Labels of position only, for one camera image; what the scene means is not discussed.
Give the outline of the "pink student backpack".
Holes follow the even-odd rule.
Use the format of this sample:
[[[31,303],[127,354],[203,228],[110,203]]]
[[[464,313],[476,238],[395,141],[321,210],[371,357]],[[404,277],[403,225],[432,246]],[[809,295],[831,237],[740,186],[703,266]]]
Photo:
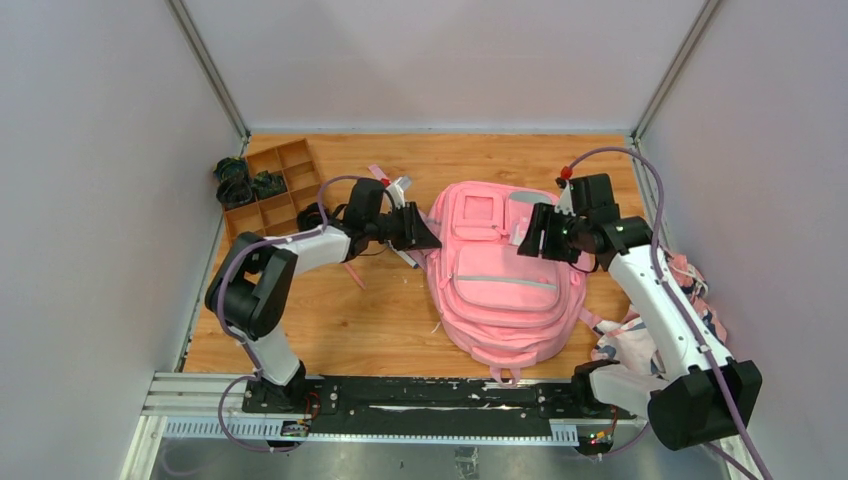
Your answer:
[[[518,253],[534,205],[557,200],[516,186],[451,184],[425,218],[441,248],[410,254],[426,273],[448,337],[506,388],[557,355],[577,323],[600,320],[585,307],[588,256],[570,265]]]

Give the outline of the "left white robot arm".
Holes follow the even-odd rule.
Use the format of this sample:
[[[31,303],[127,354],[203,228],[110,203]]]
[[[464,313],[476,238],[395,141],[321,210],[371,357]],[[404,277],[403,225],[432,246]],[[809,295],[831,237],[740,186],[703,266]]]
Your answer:
[[[372,243],[397,251],[439,249],[416,203],[392,184],[352,177],[341,218],[328,216],[316,198],[320,222],[288,236],[237,236],[209,285],[205,305],[225,334],[239,342],[256,380],[269,386],[268,400],[283,413],[306,400],[306,368],[285,336],[282,316],[294,279],[325,265],[345,264]]]

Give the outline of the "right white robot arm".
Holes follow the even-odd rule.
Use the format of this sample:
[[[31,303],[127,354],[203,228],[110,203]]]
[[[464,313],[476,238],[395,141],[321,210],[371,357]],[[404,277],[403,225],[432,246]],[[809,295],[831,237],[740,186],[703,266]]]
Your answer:
[[[747,426],[762,387],[755,363],[735,360],[703,324],[646,220],[621,216],[608,175],[556,183],[560,199],[534,205],[519,254],[564,262],[593,255],[628,296],[663,364],[660,378],[613,360],[576,367],[575,411],[592,418],[616,406],[646,419],[672,451],[733,436],[751,447]]]

